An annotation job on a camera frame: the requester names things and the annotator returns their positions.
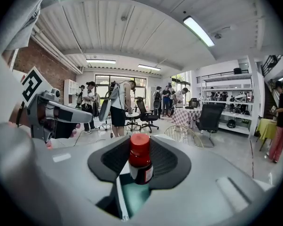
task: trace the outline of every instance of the railing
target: railing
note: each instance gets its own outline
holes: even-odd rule
[[[265,77],[281,60],[282,55],[269,55],[262,68],[262,75]]]
[[[242,70],[242,73],[249,73],[248,70]],[[222,73],[213,73],[213,74],[209,74],[209,75],[204,75],[202,76],[202,79],[208,79],[208,78],[213,78],[213,77],[220,77],[223,75],[230,75],[230,74],[235,74],[233,71],[230,72],[222,72]],[[197,83],[201,82],[201,76],[196,77],[197,78]]]

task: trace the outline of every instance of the red pants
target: red pants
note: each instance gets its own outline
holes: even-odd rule
[[[276,127],[276,135],[269,149],[269,159],[279,160],[283,150],[283,127]]]

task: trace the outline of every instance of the pipe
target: pipe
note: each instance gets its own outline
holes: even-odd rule
[[[64,66],[74,71],[76,74],[82,74],[81,70],[78,69],[73,62],[71,62],[64,54],[57,49],[57,47],[42,33],[42,30],[34,25],[34,32],[31,37],[36,41],[42,48],[44,48],[50,55],[56,58]]]

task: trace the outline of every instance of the ceiling light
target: ceiling light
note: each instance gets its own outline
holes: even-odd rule
[[[115,60],[106,60],[106,59],[87,59],[87,63],[104,63],[104,64],[115,64]]]
[[[150,70],[157,70],[160,71],[161,69],[156,68],[156,67],[151,67],[151,66],[147,66],[147,65],[138,65],[138,67],[140,68],[145,68],[145,69],[150,69]]]
[[[193,30],[208,47],[215,45],[207,33],[195,22],[194,19],[192,19],[192,17],[188,16],[183,20],[183,22],[187,27]]]

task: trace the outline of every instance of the white floor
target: white floor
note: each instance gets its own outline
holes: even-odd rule
[[[165,131],[174,126],[171,123],[171,118],[163,117],[164,120],[154,121],[154,125],[159,126],[159,130],[153,128],[152,134],[149,133],[149,128],[142,129],[142,133],[146,133],[148,135],[157,135],[164,134]],[[99,122],[96,118],[94,121],[96,127],[100,126],[102,122]],[[128,134],[139,133],[138,130],[130,130],[127,128]],[[208,132],[204,132],[200,134],[196,127],[193,127],[193,131],[197,135],[200,136],[203,144],[210,145],[211,142],[208,139]],[[78,129],[78,132],[74,138],[69,139],[52,139],[52,147],[68,147],[68,146],[85,146],[96,143],[100,140],[110,140],[110,129],[105,131],[103,128],[94,131],[92,134],[86,134],[84,132],[84,127],[81,125],[81,128]],[[247,173],[253,179],[276,185],[283,173],[283,152],[281,158],[277,164],[272,163],[267,157],[266,152],[269,146],[270,141],[266,141],[262,151],[259,151],[262,141],[258,140],[256,142],[257,137],[249,140],[247,135],[243,135],[240,133],[230,132],[228,130],[219,129],[217,133],[212,134],[212,141],[214,142],[214,148],[205,148],[207,151],[212,151],[217,153],[236,167]],[[191,146],[195,146],[192,138],[190,140],[186,140],[187,144]]]

